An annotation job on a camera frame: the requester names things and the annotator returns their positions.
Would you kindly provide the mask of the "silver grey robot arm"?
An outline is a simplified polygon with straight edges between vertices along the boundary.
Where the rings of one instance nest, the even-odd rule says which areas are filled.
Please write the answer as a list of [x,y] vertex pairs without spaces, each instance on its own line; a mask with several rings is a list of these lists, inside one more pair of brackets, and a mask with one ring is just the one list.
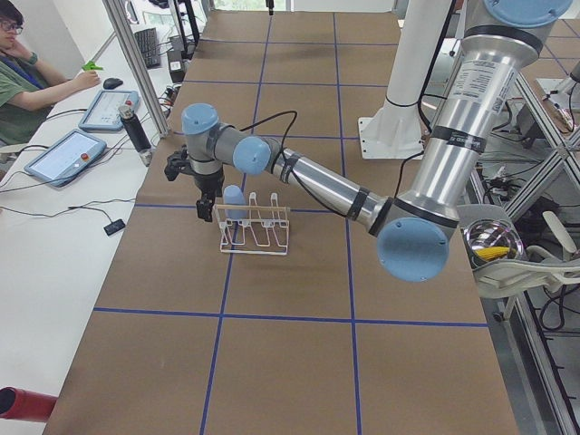
[[440,107],[412,183],[394,196],[366,188],[291,150],[279,140],[224,123],[207,103],[181,114],[182,154],[201,196],[198,215],[212,218],[225,167],[269,173],[296,185],[376,239],[392,276],[423,282],[446,266],[458,224],[458,201],[520,71],[541,54],[567,1],[469,1],[462,62]]

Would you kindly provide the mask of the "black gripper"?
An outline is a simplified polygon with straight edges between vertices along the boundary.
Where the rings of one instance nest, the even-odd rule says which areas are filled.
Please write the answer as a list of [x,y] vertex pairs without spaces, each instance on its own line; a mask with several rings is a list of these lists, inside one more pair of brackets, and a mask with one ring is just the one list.
[[198,218],[212,222],[215,199],[223,197],[224,171],[219,169],[210,174],[193,171],[192,174],[196,187],[201,191],[201,197],[196,202]]

